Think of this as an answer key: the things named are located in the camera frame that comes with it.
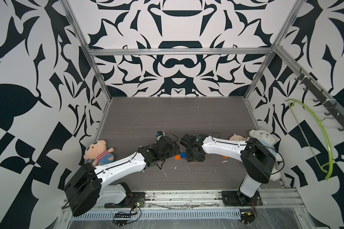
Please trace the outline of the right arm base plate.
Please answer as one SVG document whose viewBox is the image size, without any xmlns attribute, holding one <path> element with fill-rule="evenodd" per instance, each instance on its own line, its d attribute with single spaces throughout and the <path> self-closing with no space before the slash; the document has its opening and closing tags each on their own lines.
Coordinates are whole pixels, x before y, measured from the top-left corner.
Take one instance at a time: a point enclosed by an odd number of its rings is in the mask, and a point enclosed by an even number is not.
<svg viewBox="0 0 344 229">
<path fill-rule="evenodd" d="M 260 193 L 257 191 L 255 195 L 251 198 L 245 196 L 244 194 L 240 193 L 239 191 L 222 191 L 222 200 L 224 206 L 232 206 L 232 207 L 245 207 L 245 206 L 262 206 L 262 200 L 260 197 Z"/>
</svg>

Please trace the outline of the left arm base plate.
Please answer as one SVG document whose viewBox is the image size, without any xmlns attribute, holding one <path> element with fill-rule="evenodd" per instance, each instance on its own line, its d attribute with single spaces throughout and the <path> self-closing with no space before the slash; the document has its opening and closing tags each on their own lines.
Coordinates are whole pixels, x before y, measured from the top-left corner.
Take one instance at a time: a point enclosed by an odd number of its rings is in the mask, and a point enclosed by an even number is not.
<svg viewBox="0 0 344 229">
<path fill-rule="evenodd" d="M 106 209 L 112 208 L 132 208 L 133 206 L 139 204 L 143 205 L 145 201 L 145 192 L 134 192 L 132 194 L 127 194 L 126 198 L 119 204 L 107 203 L 104 205 Z"/>
</svg>

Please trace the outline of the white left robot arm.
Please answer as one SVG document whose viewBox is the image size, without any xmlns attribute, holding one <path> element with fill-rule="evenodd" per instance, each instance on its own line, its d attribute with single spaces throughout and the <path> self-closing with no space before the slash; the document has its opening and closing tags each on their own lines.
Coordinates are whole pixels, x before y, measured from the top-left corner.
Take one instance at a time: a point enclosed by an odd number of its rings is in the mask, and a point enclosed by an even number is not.
<svg viewBox="0 0 344 229">
<path fill-rule="evenodd" d="M 91 210 L 95 205 L 119 204 L 127 196 L 128 190 L 121 184 L 111 190 L 105 188 L 132 173 L 157 166 L 159 162 L 180 154 L 177 142 L 168 136 L 161 136 L 156 143 L 149 144 L 132 155 L 106 165 L 93 166 L 86 163 L 73 175 L 65 185 L 66 207 L 72 215 L 78 217 Z"/>
</svg>

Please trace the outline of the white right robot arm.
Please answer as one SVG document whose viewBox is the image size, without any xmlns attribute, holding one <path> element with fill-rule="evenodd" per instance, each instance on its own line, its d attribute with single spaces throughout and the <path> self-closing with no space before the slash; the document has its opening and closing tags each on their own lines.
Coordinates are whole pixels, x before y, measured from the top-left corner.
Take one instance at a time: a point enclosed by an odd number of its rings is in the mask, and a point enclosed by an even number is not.
<svg viewBox="0 0 344 229">
<path fill-rule="evenodd" d="M 203 162 L 206 154 L 230 157 L 243 163 L 247 175 L 242 181 L 237 197 L 249 200 L 254 197 L 262 184 L 267 184 L 274 168 L 276 157 L 258 139 L 230 141 L 210 135 L 185 134 L 180 144 L 186 148 L 188 162 Z"/>
</svg>

